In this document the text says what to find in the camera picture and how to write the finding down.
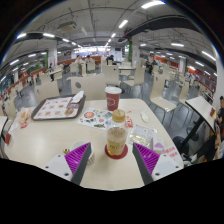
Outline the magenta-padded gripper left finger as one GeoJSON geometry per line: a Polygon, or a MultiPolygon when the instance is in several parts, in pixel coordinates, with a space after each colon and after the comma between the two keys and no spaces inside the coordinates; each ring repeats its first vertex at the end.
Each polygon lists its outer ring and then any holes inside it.
{"type": "Polygon", "coordinates": [[[43,169],[79,185],[91,153],[91,143],[87,142],[65,155],[57,154],[43,166],[43,169]]]}

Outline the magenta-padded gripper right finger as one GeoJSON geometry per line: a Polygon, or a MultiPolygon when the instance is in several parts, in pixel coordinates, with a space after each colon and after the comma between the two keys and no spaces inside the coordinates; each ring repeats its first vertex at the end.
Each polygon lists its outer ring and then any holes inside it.
{"type": "Polygon", "coordinates": [[[169,155],[159,155],[140,144],[134,143],[132,152],[145,185],[182,169],[169,155]]]}

